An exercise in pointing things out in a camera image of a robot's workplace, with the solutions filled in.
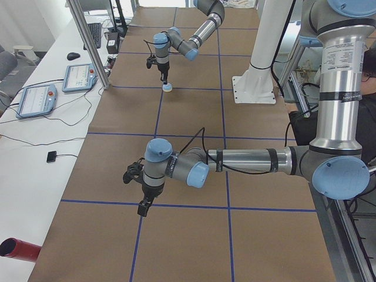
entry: light blue joint cap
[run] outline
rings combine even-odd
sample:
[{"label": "light blue joint cap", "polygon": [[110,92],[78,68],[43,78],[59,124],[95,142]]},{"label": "light blue joint cap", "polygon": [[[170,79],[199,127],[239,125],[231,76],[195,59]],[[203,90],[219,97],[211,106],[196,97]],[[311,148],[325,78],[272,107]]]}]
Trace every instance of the light blue joint cap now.
[{"label": "light blue joint cap", "polygon": [[376,14],[375,0],[327,0],[330,7],[342,16],[364,18]]},{"label": "light blue joint cap", "polygon": [[323,44],[316,37],[299,35],[300,45],[303,47],[322,47]]},{"label": "light blue joint cap", "polygon": [[189,50],[186,54],[186,58],[190,61],[193,61],[199,55],[199,51],[197,49]]},{"label": "light blue joint cap", "polygon": [[339,156],[319,165],[312,184],[321,194],[335,200],[347,200],[362,193],[370,173],[364,162],[353,156]]},{"label": "light blue joint cap", "polygon": [[188,174],[187,185],[195,188],[202,188],[208,173],[208,165],[204,164],[203,162],[196,163]]},{"label": "light blue joint cap", "polygon": [[166,139],[155,138],[146,145],[145,159],[158,163],[168,159],[172,154],[172,145]]},{"label": "light blue joint cap", "polygon": [[182,34],[180,33],[180,29],[179,29],[179,28],[176,28],[175,26],[173,26],[173,27],[171,27],[171,28],[169,28],[169,29],[172,29],[173,31],[176,31],[176,32],[179,34],[179,36],[182,35]]},{"label": "light blue joint cap", "polygon": [[165,33],[160,32],[154,35],[154,43],[156,44],[154,45],[155,48],[162,49],[163,47],[166,46],[167,42],[168,42],[167,35]]}]

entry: black shirt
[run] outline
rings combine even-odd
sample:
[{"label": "black shirt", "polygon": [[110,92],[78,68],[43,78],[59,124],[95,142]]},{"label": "black shirt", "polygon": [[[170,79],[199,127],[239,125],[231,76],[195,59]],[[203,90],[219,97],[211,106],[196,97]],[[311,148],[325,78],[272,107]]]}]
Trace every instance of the black shirt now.
[{"label": "black shirt", "polygon": [[[317,115],[298,117],[300,112],[289,114],[298,145],[309,145],[316,137]],[[364,95],[359,101],[356,140],[362,145],[362,161],[366,164],[376,157],[376,93]]]}]

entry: red cylinder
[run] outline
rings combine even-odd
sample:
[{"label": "red cylinder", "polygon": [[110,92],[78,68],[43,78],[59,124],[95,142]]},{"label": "red cylinder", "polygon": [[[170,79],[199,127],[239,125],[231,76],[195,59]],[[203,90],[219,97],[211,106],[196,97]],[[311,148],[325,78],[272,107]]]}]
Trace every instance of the red cylinder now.
[{"label": "red cylinder", "polygon": [[8,238],[0,245],[0,256],[17,260],[36,262],[41,246],[24,242],[15,238]]}]

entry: black cable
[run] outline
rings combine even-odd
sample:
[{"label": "black cable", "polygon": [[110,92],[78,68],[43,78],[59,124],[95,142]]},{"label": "black cable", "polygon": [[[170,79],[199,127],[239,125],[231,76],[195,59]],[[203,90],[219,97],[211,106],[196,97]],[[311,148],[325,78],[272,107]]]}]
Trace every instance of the black cable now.
[{"label": "black cable", "polygon": [[51,142],[51,143],[33,144],[33,143],[30,143],[30,142],[27,142],[27,141],[23,141],[23,140],[19,140],[19,139],[16,139],[16,138],[9,137],[9,136],[1,134],[1,133],[0,133],[0,136],[3,136],[5,138],[8,138],[8,139],[11,139],[11,140],[14,140],[14,141],[19,141],[19,142],[22,142],[22,143],[25,143],[25,144],[28,144],[28,145],[31,145],[31,146],[48,146],[48,145],[52,145],[52,144],[56,144],[56,143],[61,143],[61,142],[68,142],[68,141],[76,141],[76,140],[83,140],[83,139],[85,139],[85,137],[76,137],[76,138],[72,138],[72,139],[68,139],[68,140],[54,141],[54,142]]},{"label": "black cable", "polygon": [[69,124],[69,123],[65,122],[64,120],[62,120],[62,119],[53,118],[53,117],[47,117],[47,116],[44,116],[44,115],[43,115],[42,117],[45,118],[45,119],[49,119],[49,120],[59,120],[59,121],[61,121],[62,123],[64,123],[65,125],[67,125],[67,126],[75,126],[75,125],[77,125],[78,123],[80,123],[81,121],[83,121],[83,120],[88,116],[88,114],[89,114],[89,112],[90,112],[90,109],[91,109],[92,106],[93,106],[92,102],[90,102],[89,99],[86,98],[86,94],[87,94],[90,90],[91,90],[91,89],[89,89],[84,95],[82,95],[82,96],[85,98],[85,100],[88,101],[88,103],[90,104],[90,106],[89,106],[88,110],[86,111],[85,115],[84,115],[82,118],[80,118],[77,122],[72,123],[72,124]]},{"label": "black cable", "polygon": [[72,154],[56,155],[56,157],[65,157],[65,156],[78,157],[78,156],[72,155]]},{"label": "black cable", "polygon": [[311,109],[309,110],[306,110],[304,113],[301,113],[300,115],[296,116],[293,120],[291,120],[287,127],[286,127],[286,132],[284,134],[284,147],[287,146],[287,134],[288,134],[288,129],[290,128],[290,125],[292,122],[295,122],[298,118],[300,118],[301,116],[304,116],[306,113],[310,113],[312,112],[314,109],[316,109],[318,107],[318,105],[315,105],[314,107],[312,107]]},{"label": "black cable", "polygon": [[279,78],[277,77],[277,75],[274,73],[274,69],[273,69],[273,66],[274,66],[274,63],[277,59],[277,56],[278,56],[278,52],[280,50],[280,47],[281,47],[281,44],[282,44],[282,40],[283,40],[283,36],[284,34],[286,33],[286,29],[288,27],[288,24],[290,23],[290,19],[291,19],[291,16],[293,14],[293,11],[294,11],[294,6],[295,6],[295,2],[296,0],[293,0],[293,3],[291,4],[291,8],[288,12],[288,15],[287,15],[287,18],[286,18],[286,21],[284,23],[284,26],[283,26],[283,31],[282,31],[282,34],[281,34],[281,37],[280,37],[280,40],[278,42],[278,45],[277,45],[277,49],[276,49],[276,52],[274,53],[274,58],[273,58],[273,61],[271,63],[271,75],[272,77],[274,78],[274,80],[277,82],[277,85],[278,85],[278,88],[280,89],[280,92],[282,94],[282,97],[284,97],[284,92],[283,92],[283,89],[282,89],[282,86],[280,85],[280,82],[279,82]]},{"label": "black cable", "polygon": [[[200,134],[200,132],[202,132],[202,135],[201,135],[201,141],[202,141],[202,148],[203,148],[203,150],[204,150],[204,152],[205,152],[205,154],[206,154],[206,158],[207,159],[211,159],[212,161],[214,161],[214,162],[217,162],[215,159],[213,159],[210,155],[209,155],[209,153],[208,153],[208,151],[206,150],[206,147],[205,147],[205,141],[204,141],[204,136],[205,136],[205,127],[202,127],[190,140],[189,140],[189,142],[187,143],[187,145],[185,145],[184,146],[184,148],[182,149],[182,150],[180,150],[180,153],[182,153],[188,146],[189,146],[189,144],[191,144],[192,143],[192,141],[194,140],[194,138],[196,138],[199,134]],[[239,169],[235,169],[235,168],[233,168],[233,167],[230,167],[230,166],[226,166],[225,164],[223,164],[222,165],[223,167],[225,167],[226,169],[229,169],[229,170],[232,170],[232,171],[234,171],[234,172],[239,172],[239,173],[243,173],[243,174],[250,174],[250,175],[259,175],[259,174],[267,174],[267,173],[269,173],[269,172],[245,172],[245,171],[243,171],[243,170],[239,170]]]},{"label": "black cable", "polygon": [[358,199],[360,199],[360,200],[362,200],[362,201],[364,201],[364,202],[366,202],[366,203],[368,203],[368,204],[370,204],[371,206],[374,206],[374,207],[376,207],[376,204],[374,204],[374,203],[371,203],[371,202],[369,202],[369,201],[367,201],[367,200],[364,200],[363,198],[358,198]]},{"label": "black cable", "polygon": [[16,95],[17,95],[18,92],[20,92],[23,88],[30,87],[30,86],[35,86],[35,85],[39,85],[39,84],[43,84],[43,83],[53,82],[53,81],[64,81],[64,79],[52,79],[52,80],[47,80],[47,81],[43,81],[43,82],[38,82],[38,83],[34,83],[34,84],[30,84],[30,85],[26,85],[26,86],[24,86],[24,87],[18,89],[18,91],[16,92]]},{"label": "black cable", "polygon": [[290,60],[285,61],[285,62],[274,61],[274,63],[288,63],[288,62],[291,61],[291,60],[292,60],[292,58],[291,58]]},{"label": "black cable", "polygon": [[[90,106],[89,106],[89,108],[88,108],[86,114],[85,114],[81,119],[79,119],[79,121],[77,121],[77,122],[75,122],[75,123],[73,123],[73,124],[68,124],[67,122],[65,122],[65,121],[62,120],[62,119],[51,118],[51,117],[47,117],[47,116],[45,116],[45,115],[28,116],[28,117],[25,117],[25,118],[23,118],[23,119],[32,119],[32,118],[42,117],[42,118],[49,119],[49,120],[58,120],[58,121],[61,121],[62,123],[64,123],[64,124],[67,125],[67,126],[75,126],[75,125],[77,125],[78,123],[80,123],[81,121],[83,121],[85,117],[87,117],[87,115],[89,114],[90,109],[91,109],[92,106],[93,106],[93,104],[92,104],[92,103],[86,98],[86,94],[89,93],[91,90],[92,90],[92,88],[90,88],[88,91],[86,91],[83,95],[79,96],[78,98],[73,99],[73,100],[71,100],[71,101],[69,101],[69,102],[66,102],[66,103],[64,103],[64,104],[61,104],[60,106],[58,106],[58,107],[56,107],[56,108],[54,108],[54,109],[52,109],[52,110],[50,111],[50,113],[51,113],[51,112],[53,112],[54,110],[57,110],[57,109],[59,109],[60,107],[62,107],[62,106],[64,106],[64,105],[67,105],[67,104],[69,104],[69,103],[72,103],[72,102],[74,102],[74,101],[76,101],[76,100],[78,100],[78,99],[84,97],[85,100],[89,102]],[[8,122],[15,122],[15,121],[17,121],[17,120],[19,120],[19,119],[12,119],[12,120],[8,120],[8,121],[6,121],[6,122],[0,122],[0,124],[8,123]]]},{"label": "black cable", "polygon": [[198,137],[198,135],[201,133],[201,131],[205,131],[205,127],[202,127],[197,133],[189,140],[189,142],[180,150],[179,154],[183,153],[185,149],[188,148],[188,146],[194,141],[194,138]]},{"label": "black cable", "polygon": [[305,87],[305,86],[307,86],[307,85],[309,85],[309,86],[315,86],[315,87],[317,87],[317,88],[320,88],[319,85],[317,85],[317,84],[315,84],[315,83],[311,83],[311,82],[305,82],[305,83],[303,83],[303,84],[301,85],[301,87],[303,88],[303,87]]},{"label": "black cable", "polygon": [[[18,92],[20,92],[22,89],[24,89],[24,88],[26,88],[26,87],[35,86],[35,85],[39,85],[39,84],[43,84],[43,83],[48,83],[48,82],[52,82],[52,81],[61,81],[61,82],[63,82],[64,79],[53,79],[53,80],[48,80],[48,81],[43,81],[43,82],[38,82],[38,83],[34,83],[34,84],[30,84],[30,85],[26,85],[26,86],[24,86],[24,87],[18,89],[15,95],[17,95]],[[0,99],[0,102],[5,106],[4,112],[5,112],[8,108],[10,108],[11,106],[19,105],[19,103],[15,103],[15,104],[11,104],[11,105],[7,106],[6,104],[4,104],[4,102],[3,102],[1,99]]]}]

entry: keyboard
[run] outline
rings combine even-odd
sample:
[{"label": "keyboard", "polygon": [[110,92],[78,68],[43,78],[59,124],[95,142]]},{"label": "keyboard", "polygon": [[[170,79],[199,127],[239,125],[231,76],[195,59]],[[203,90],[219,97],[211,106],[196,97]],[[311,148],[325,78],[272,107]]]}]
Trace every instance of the keyboard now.
[{"label": "keyboard", "polygon": [[88,27],[93,36],[95,46],[97,49],[99,49],[102,39],[102,24],[100,22],[88,23]]}]

